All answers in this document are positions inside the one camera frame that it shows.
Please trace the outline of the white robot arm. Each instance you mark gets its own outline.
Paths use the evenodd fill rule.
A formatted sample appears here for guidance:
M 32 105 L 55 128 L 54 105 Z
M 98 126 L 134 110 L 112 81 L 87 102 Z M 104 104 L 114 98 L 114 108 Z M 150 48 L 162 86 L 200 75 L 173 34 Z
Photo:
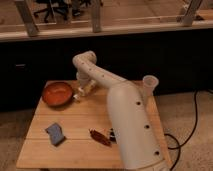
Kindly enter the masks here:
M 93 51 L 73 57 L 81 89 L 94 80 L 108 89 L 107 111 L 123 166 L 127 170 L 170 171 L 154 134 L 146 106 L 159 80 L 145 75 L 142 86 L 96 65 Z

